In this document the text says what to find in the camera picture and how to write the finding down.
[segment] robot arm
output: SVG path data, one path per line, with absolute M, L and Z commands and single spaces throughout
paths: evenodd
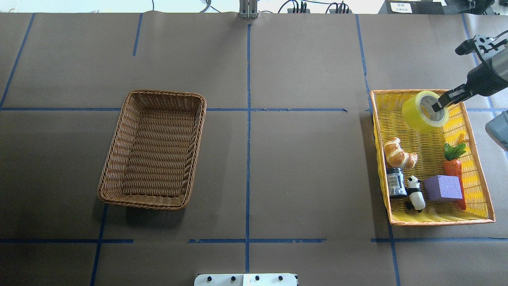
M 464 41 L 455 49 L 458 55 L 476 52 L 482 61 L 467 74 L 467 82 L 440 96 L 439 102 L 432 106 L 435 112 L 469 99 L 477 94 L 491 96 L 508 87 L 508 40 L 495 43 L 504 31 L 495 38 L 476 35 Z M 491 120 L 485 130 L 505 151 L 508 151 L 508 111 Z

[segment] green carrot leaves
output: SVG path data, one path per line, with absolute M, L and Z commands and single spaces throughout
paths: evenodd
M 444 157 L 448 161 L 452 161 L 455 159 L 458 159 L 460 156 L 464 155 L 466 153 L 466 143 L 458 144 L 457 146 L 453 147 L 450 144 L 446 143 L 444 145 Z

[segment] packing tape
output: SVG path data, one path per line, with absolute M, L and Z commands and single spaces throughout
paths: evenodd
M 402 106 L 402 115 L 406 123 L 419 133 L 428 133 L 436 128 L 443 127 L 450 116 L 445 107 L 434 112 L 432 105 L 437 103 L 439 95 L 432 91 L 422 91 L 406 100 Z M 425 116 L 422 107 L 426 109 L 429 117 Z

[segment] white wall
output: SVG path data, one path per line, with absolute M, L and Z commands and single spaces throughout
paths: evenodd
M 195 13 L 204 7 L 204 0 L 153 0 L 155 9 L 162 12 Z M 260 11 L 268 10 L 276 13 L 285 0 L 260 0 Z M 347 0 L 345 1 L 356 14 L 377 14 L 384 0 Z M 212 0 L 212 6 L 221 12 L 238 12 L 238 0 Z M 502 15 L 508 14 L 508 8 L 500 6 L 499 0 L 492 5 L 494 11 Z M 312 13 L 324 13 L 328 5 L 307 3 Z M 0 0 L 0 12 L 47 12 L 47 13 L 87 13 L 99 10 L 110 13 L 141 13 L 152 10 L 151 0 Z

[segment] wicker basket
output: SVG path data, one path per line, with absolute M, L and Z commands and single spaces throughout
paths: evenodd
M 430 133 L 417 133 L 405 123 L 402 105 L 420 91 L 387 90 L 370 93 L 373 104 L 378 173 L 390 223 L 394 225 L 457 225 L 495 222 L 492 202 L 464 104 L 459 103 L 449 108 L 450 119 L 443 128 L 435 129 Z M 446 90 L 431 91 L 442 95 Z M 423 184 L 421 185 L 422 193 L 427 206 L 422 213 L 408 210 L 402 199 L 390 199 L 387 193 L 387 163 L 383 146 L 392 137 L 399 137 L 402 148 L 406 151 L 418 154 L 416 166 L 413 169 L 404 170 L 404 176 L 415 175 L 422 180 L 445 173 L 443 168 L 445 142 L 456 145 L 465 141 L 467 153 L 461 156 L 461 161 L 466 210 L 461 210 L 455 202 L 428 202 Z
M 194 183 L 206 100 L 193 93 L 127 95 L 99 182 L 108 204 L 177 211 Z

